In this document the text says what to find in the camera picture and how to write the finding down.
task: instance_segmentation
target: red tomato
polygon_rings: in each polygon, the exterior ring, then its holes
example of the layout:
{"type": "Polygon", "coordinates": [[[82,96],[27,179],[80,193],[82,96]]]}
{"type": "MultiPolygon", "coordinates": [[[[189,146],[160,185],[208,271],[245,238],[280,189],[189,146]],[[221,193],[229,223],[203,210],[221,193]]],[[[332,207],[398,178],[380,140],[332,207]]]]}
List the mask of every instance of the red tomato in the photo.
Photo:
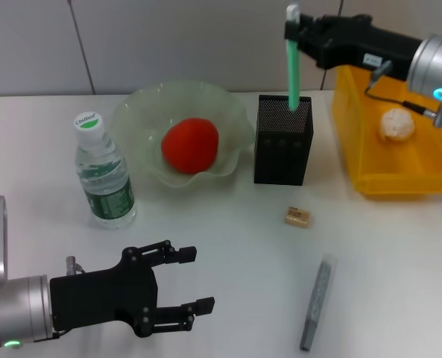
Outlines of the red tomato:
{"type": "Polygon", "coordinates": [[[184,174],[207,170],[218,153],[219,134],[213,123],[188,118],[171,128],[161,142],[166,161],[184,174]]]}

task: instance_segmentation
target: black mesh pencil holder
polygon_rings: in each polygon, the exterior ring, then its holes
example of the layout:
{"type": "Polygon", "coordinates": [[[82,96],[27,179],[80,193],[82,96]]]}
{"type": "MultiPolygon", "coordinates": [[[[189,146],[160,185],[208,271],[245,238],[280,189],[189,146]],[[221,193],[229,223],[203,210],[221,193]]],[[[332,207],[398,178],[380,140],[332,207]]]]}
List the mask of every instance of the black mesh pencil holder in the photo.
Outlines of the black mesh pencil holder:
{"type": "Polygon", "coordinates": [[[312,137],[310,97],[292,112],[286,95],[260,95],[254,183],[302,185],[312,137]]]}

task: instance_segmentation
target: small cork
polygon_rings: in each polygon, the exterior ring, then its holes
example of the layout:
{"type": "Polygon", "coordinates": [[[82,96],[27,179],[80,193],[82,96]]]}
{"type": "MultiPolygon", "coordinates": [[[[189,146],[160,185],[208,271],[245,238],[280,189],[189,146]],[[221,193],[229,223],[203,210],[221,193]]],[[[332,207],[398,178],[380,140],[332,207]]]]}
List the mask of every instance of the small cork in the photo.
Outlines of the small cork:
{"type": "Polygon", "coordinates": [[[306,229],[310,224],[310,213],[296,207],[288,207],[285,223],[306,229]]]}

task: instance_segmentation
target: yellow plastic tray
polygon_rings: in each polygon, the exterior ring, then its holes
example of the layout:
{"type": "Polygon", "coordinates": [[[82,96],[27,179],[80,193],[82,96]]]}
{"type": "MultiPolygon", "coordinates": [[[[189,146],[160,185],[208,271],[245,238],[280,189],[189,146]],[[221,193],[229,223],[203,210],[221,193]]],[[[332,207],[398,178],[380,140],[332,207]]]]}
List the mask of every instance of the yellow plastic tray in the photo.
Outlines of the yellow plastic tray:
{"type": "MultiPolygon", "coordinates": [[[[405,142],[379,136],[382,114],[398,104],[364,95],[370,72],[351,66],[338,68],[333,117],[355,190],[365,195],[433,194],[442,192],[442,129],[413,114],[416,131],[405,142]]],[[[408,100],[436,110],[438,103],[409,93],[405,83],[382,78],[371,93],[408,100]]]]}

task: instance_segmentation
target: white table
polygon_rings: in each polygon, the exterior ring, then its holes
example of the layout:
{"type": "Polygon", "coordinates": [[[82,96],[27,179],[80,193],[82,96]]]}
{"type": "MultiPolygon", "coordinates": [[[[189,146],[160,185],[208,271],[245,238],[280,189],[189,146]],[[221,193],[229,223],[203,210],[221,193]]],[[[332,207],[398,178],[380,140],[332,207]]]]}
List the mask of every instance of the white table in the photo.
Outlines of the white table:
{"type": "MultiPolygon", "coordinates": [[[[238,94],[256,120],[258,93],[238,94]]],[[[195,245],[195,263],[155,268],[160,306],[214,296],[191,333],[135,337],[121,322],[54,342],[0,348],[0,357],[295,358],[318,265],[338,258],[310,357],[442,357],[442,196],[372,202],[355,193],[329,117],[330,92],[312,97],[315,135],[304,186],[253,184],[252,152],[234,175],[199,187],[134,183],[127,230],[90,221],[75,174],[72,119],[109,116],[122,95],[0,98],[0,194],[9,215],[9,278],[114,266],[127,246],[195,245]],[[304,230],[287,206],[312,212],[304,230]]]]}

